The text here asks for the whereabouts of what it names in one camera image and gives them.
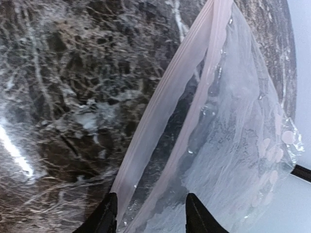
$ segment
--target brown marble countertop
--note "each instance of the brown marble countertop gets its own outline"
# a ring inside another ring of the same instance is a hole
[[[1,233],[70,233],[93,211],[204,3],[1,0]],[[237,5],[294,118],[286,0]]]

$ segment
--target clear plastic bag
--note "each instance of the clear plastic bag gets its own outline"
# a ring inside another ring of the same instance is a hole
[[[126,233],[185,232],[189,192],[229,232],[247,232],[302,151],[243,15],[231,0],[207,4],[208,48],[195,64],[203,62],[203,69],[193,101],[160,178]],[[185,75],[190,80],[195,74]]]

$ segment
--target transparent ziplock bag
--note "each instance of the transparent ziplock bag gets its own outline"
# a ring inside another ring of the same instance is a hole
[[[164,74],[117,175],[119,221],[185,98],[178,136],[163,151],[165,168],[125,233],[185,232],[189,192],[230,233],[247,232],[303,150],[243,15],[232,0],[210,0]]]

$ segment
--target dark marble table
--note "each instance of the dark marble table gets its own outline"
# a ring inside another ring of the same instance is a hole
[[[70,233],[91,213],[204,2],[1,0],[1,233]],[[286,0],[237,4],[294,118]]]

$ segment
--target white background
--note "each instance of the white background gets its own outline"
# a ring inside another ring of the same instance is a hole
[[[288,0],[288,4],[298,73],[295,124],[306,150],[298,164],[311,169],[311,0]],[[250,233],[311,233],[311,183],[290,176]]]

